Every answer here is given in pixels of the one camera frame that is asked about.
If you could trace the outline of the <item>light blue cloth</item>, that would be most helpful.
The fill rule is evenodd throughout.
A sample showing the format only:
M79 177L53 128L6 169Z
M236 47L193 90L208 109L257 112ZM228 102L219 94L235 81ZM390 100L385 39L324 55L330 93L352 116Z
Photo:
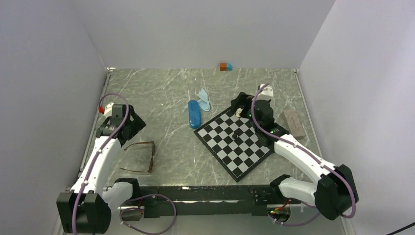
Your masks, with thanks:
M199 98L199 100L197 101L199 107L203 111L209 112L210 111L210 102L209 102L208 93L203 88L201 88L201 90L199 91L197 96Z

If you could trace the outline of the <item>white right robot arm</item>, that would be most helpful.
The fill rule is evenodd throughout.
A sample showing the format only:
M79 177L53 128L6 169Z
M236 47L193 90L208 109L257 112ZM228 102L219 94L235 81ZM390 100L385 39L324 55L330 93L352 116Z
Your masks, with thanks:
M359 197L351 169L344 164L336 166L300 144L275 122L269 99L241 92L231 101L231 111L250 121L261 144L290 161L311 180L296 180L289 175L277 177L270 183L270 197L275 203L297 199L314 206L329 220L355 215Z

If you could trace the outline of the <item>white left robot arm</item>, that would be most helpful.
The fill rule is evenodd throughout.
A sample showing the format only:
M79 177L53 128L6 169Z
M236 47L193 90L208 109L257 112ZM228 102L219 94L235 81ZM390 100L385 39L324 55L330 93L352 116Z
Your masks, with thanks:
M124 202L133 206L141 192L135 178L119 178L104 190L112 160L146 123L132 105L114 104L96 132L95 155L90 156L79 179L68 192L59 194L56 204L63 230L67 234L104 234L112 214Z

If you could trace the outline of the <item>brown brick block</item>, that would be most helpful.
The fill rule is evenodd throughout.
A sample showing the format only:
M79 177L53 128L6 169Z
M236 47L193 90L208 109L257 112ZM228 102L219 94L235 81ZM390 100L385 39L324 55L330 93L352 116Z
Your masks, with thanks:
M291 135L295 138L303 138L306 136L306 131L295 109L284 109L283 115Z

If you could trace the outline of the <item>blue glasses case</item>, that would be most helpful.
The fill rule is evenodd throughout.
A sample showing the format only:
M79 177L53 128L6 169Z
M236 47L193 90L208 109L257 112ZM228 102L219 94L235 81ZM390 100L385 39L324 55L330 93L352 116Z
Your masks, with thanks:
M201 126L200 107L196 100L190 100L188 102L188 116L189 125L192 129L197 129Z

